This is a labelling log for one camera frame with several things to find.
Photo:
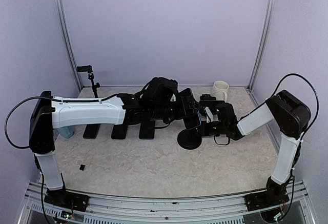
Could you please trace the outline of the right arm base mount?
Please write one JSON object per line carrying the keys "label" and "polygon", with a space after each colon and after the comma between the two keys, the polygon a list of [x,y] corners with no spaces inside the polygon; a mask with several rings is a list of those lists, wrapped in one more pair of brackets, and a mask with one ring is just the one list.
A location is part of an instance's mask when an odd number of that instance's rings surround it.
{"label": "right arm base mount", "polygon": [[267,191],[247,194],[245,197],[245,204],[248,211],[260,210],[289,201],[289,196],[286,193],[276,197],[270,195]]}

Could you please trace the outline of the black phone from tall stand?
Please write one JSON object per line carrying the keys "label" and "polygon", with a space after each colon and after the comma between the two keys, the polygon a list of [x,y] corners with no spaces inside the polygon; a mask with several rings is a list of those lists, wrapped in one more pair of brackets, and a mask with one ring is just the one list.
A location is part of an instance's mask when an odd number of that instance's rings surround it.
{"label": "black phone from tall stand", "polygon": [[84,139],[96,139],[99,128],[100,128],[100,124],[86,125],[84,133],[83,133],[83,138]]}

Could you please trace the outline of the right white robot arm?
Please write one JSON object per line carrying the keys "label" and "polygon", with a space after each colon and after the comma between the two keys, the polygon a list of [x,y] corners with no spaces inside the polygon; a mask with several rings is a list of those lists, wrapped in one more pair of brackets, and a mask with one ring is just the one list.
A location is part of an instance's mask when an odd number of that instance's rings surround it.
{"label": "right white robot arm", "polygon": [[271,121],[281,133],[276,166],[268,178],[262,201],[272,206],[278,201],[293,176],[303,137],[313,125],[309,107],[287,90],[274,90],[273,94],[246,116],[237,120],[231,104],[216,107],[217,121],[203,121],[196,134],[200,137],[225,135],[228,140],[239,140]]}

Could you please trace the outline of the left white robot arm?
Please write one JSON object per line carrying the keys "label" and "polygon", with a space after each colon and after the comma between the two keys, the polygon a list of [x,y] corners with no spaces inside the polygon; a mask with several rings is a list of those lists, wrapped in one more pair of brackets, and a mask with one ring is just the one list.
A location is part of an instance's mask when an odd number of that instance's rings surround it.
{"label": "left white robot arm", "polygon": [[43,175],[49,196],[61,206],[68,205],[72,195],[66,190],[64,179],[55,157],[53,131],[76,125],[112,124],[114,134],[123,137],[128,126],[141,124],[141,130],[155,121],[167,126],[183,120],[187,130],[201,125],[200,104],[189,88],[178,91],[175,80],[164,77],[151,79],[135,94],[117,93],[104,98],[54,97],[50,91],[27,98],[37,100],[30,118],[29,144],[36,165]]}

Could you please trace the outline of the black tall stand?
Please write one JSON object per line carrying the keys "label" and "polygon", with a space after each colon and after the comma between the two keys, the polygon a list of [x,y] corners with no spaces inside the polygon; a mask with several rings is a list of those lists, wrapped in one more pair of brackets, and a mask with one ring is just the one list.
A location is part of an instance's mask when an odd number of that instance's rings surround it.
{"label": "black tall stand", "polygon": [[200,147],[202,137],[198,129],[182,130],[177,137],[178,144],[186,150],[195,150]]}
{"label": "black tall stand", "polygon": [[93,91],[94,97],[98,98],[97,89],[100,88],[100,84],[94,82],[94,73],[93,73],[92,66],[91,65],[77,66],[76,71],[78,73],[87,72],[88,79],[91,81],[91,84],[92,84],[92,91]]}

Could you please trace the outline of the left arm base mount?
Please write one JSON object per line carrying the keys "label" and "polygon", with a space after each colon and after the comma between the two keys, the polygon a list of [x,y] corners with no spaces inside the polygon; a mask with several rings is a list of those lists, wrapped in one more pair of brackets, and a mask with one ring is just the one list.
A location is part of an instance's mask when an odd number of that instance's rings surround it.
{"label": "left arm base mount", "polygon": [[72,192],[47,193],[44,201],[54,206],[70,209],[73,211],[86,212],[89,196]]}

